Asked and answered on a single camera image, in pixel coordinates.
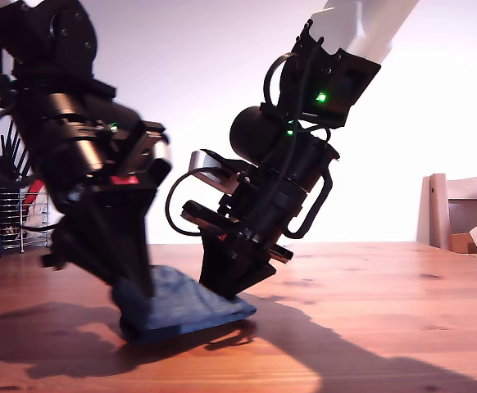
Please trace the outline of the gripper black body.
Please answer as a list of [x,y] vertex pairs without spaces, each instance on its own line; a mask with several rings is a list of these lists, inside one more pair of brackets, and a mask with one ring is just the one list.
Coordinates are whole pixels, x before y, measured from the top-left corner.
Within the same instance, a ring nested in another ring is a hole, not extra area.
[[220,199],[218,211],[187,201],[182,207],[182,218],[196,224],[201,234],[214,237],[217,243],[237,255],[253,254],[287,263],[293,253],[278,245],[284,235],[302,238],[317,215],[317,204],[309,209],[301,227],[292,232],[290,221],[302,210],[302,204],[315,186],[314,178],[304,184],[292,178],[285,179],[270,192],[275,182],[262,187],[255,183],[240,183],[230,195]]
[[112,175],[142,174],[158,189],[171,169],[163,125],[139,118],[29,119],[22,137],[52,199],[61,193],[65,201],[78,201]]

